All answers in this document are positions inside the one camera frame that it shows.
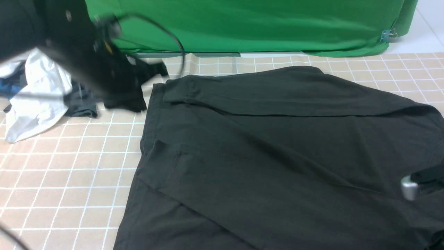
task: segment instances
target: green backdrop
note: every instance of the green backdrop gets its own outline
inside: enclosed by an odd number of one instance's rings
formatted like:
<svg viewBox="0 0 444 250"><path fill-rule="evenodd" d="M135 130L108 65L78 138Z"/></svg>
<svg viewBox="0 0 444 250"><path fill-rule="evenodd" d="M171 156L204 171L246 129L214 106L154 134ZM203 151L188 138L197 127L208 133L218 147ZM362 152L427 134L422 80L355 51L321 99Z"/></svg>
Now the green backdrop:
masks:
<svg viewBox="0 0 444 250"><path fill-rule="evenodd" d="M417 0L86 0L91 17L139 12L171 30L187 52L304 51L363 56L384 51L383 30L410 27ZM178 51L139 20L122 23L125 51Z"/></svg>

